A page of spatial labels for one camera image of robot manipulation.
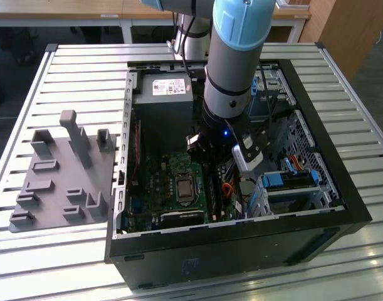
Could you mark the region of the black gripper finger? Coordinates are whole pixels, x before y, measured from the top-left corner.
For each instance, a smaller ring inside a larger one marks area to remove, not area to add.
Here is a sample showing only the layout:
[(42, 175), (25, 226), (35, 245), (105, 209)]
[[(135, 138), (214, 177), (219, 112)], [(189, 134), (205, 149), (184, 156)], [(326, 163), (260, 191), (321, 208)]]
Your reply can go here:
[(187, 153), (192, 162), (206, 161), (206, 144), (201, 134), (188, 135), (186, 137)]

